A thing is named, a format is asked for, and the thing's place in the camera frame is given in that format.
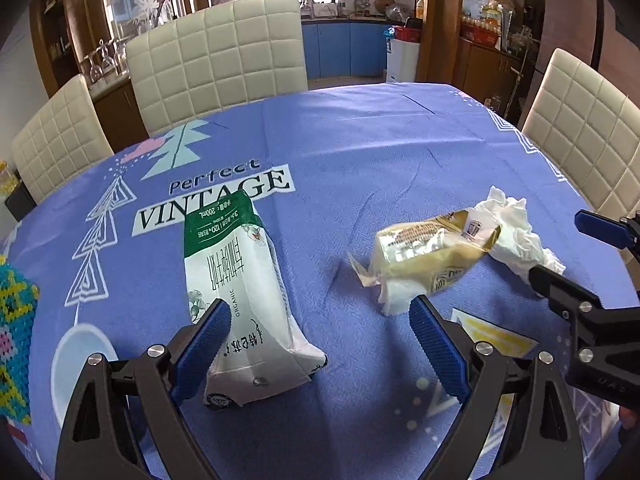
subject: cream leather chair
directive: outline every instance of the cream leather chair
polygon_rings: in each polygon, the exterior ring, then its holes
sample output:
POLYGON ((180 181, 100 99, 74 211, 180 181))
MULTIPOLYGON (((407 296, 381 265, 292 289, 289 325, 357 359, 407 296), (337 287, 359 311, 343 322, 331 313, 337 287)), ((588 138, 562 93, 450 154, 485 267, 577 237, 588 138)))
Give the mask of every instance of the cream leather chair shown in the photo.
POLYGON ((58 90, 15 137, 11 149, 16 168, 37 203, 113 155, 84 76, 75 76, 58 90))
POLYGON ((188 14, 131 40, 127 62, 149 136, 307 90, 298 0, 238 0, 188 14))
MULTIPOLYGON (((595 212, 619 219, 640 209, 640 110, 577 57, 554 52, 522 132, 595 212)), ((626 250, 623 258, 632 260, 626 250)), ((629 267, 640 278, 634 260, 629 267)))

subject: floor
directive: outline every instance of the floor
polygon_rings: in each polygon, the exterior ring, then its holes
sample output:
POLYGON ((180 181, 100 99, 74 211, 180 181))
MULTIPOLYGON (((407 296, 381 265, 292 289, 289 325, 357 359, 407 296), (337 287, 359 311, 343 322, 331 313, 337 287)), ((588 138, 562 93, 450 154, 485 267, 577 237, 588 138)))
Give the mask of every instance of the floor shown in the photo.
POLYGON ((351 85, 371 85, 385 82, 385 78, 380 77, 327 77, 324 79, 310 79, 309 90, 317 90, 319 88, 332 88, 335 86, 351 86, 351 85))

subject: wine glass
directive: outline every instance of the wine glass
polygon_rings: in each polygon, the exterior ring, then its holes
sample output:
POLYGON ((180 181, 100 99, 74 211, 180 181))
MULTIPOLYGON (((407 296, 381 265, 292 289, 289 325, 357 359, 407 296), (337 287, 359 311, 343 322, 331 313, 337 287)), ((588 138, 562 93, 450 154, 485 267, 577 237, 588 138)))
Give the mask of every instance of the wine glass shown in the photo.
POLYGON ((109 49, 107 45, 104 43, 104 40, 100 40, 98 44, 98 50, 100 50, 100 54, 102 56, 102 73, 105 78, 111 75, 111 73, 117 72, 116 70, 116 62, 113 57, 109 56, 109 49))
POLYGON ((129 66, 127 65, 127 52, 125 50, 124 40, 122 38, 116 38, 113 40, 115 49, 115 59, 117 65, 120 67, 120 73, 125 73, 129 66))
POLYGON ((100 65, 96 64, 94 61, 95 50, 91 54, 87 54, 84 56, 85 59, 88 59, 91 62, 91 68, 89 69, 89 79, 91 83, 96 84, 102 78, 102 69, 100 65))

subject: pink cloud pattern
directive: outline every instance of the pink cloud pattern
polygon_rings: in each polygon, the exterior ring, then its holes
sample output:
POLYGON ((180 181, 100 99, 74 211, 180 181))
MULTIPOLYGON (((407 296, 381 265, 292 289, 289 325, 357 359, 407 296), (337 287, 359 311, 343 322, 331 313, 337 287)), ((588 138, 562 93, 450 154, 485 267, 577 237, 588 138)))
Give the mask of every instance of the pink cloud pattern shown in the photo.
POLYGON ((145 153, 152 152, 157 150, 164 144, 164 139, 162 137, 153 137, 152 139, 144 140, 140 142, 140 144, 133 150, 131 153, 127 153, 127 155, 123 156, 120 159, 121 164, 125 164, 134 158, 138 158, 140 155, 144 155, 145 153))

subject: cabinet door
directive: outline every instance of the cabinet door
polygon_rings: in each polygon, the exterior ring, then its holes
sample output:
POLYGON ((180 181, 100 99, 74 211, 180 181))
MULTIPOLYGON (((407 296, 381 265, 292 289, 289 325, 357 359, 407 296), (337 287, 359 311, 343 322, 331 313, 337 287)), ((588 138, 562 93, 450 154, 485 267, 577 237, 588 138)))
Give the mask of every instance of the cabinet door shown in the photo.
POLYGON ((471 46, 463 88, 465 93, 483 104, 485 99, 501 95, 504 63, 500 52, 471 46))
POLYGON ((507 103, 509 102, 509 97, 511 97, 511 92, 516 85, 516 77, 518 76, 518 72, 520 71, 521 64, 522 62, 517 59, 513 59, 507 56, 504 57, 504 63, 502 64, 502 85, 500 88, 501 102, 500 107, 498 108, 498 113, 502 117, 504 117, 504 113, 507 109, 507 103))
POLYGON ((351 23, 351 75, 381 76, 386 67, 384 28, 379 23, 351 23))
POLYGON ((350 24, 318 25, 320 77, 348 76, 351 73, 350 24))
POLYGON ((318 47, 318 26, 314 24, 302 25, 302 42, 305 47, 306 78, 320 77, 320 50, 318 47))
POLYGON ((94 106, 113 153, 148 139, 131 82, 98 98, 94 106))

